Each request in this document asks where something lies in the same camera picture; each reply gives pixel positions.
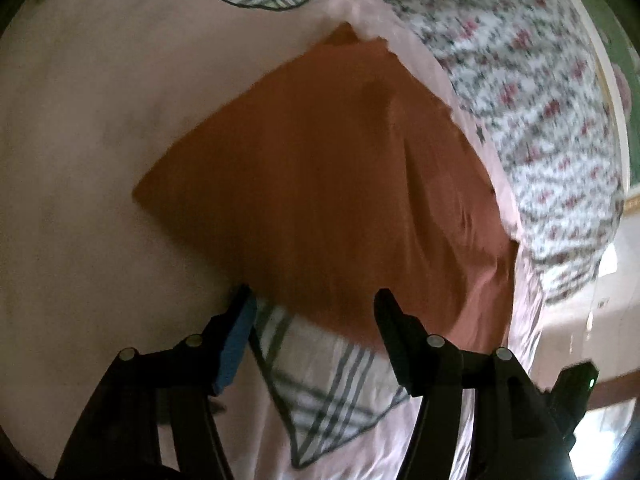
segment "floral blanket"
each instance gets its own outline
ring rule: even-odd
[[[623,207],[588,34],[569,0],[385,0],[483,120],[547,301],[591,281]]]

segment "orange pillowcase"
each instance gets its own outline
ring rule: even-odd
[[[382,349],[387,287],[461,348],[508,330],[517,245],[449,109],[349,25],[176,142],[134,190],[235,282]]]

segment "screw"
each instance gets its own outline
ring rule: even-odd
[[[193,334],[185,339],[184,342],[187,343],[187,346],[191,348],[197,348],[202,344],[202,336],[200,334]]]
[[[118,357],[121,361],[131,361],[136,356],[135,348],[124,348],[120,350]]]
[[[444,346],[444,338],[439,335],[430,335],[427,338],[427,344],[434,348],[441,348]]]
[[[511,353],[511,350],[509,350],[508,348],[502,348],[502,347],[498,348],[495,351],[495,355],[501,361],[508,361],[509,359],[511,359],[513,357],[513,354]]]

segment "white wall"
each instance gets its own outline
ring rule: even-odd
[[[617,272],[544,312],[532,371],[540,387],[553,386],[563,367],[588,358],[599,368],[600,380],[640,368],[640,214],[623,217],[614,246]]]

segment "pink bedsheet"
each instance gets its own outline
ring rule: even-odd
[[[494,147],[480,142],[446,74],[381,0],[312,0],[280,13],[215,0],[46,0],[24,6],[0,39],[0,424],[43,473],[52,476],[121,348],[167,348],[224,307],[224,278],[159,232],[131,201],[133,185],[185,131],[345,20],[363,38],[387,38],[452,106],[520,239]],[[541,306],[521,246],[509,341],[525,368]],[[218,423],[239,480],[392,478],[417,414],[417,402],[405,403],[296,472],[252,357],[223,402]],[[470,409],[467,401],[452,478],[464,470]]]

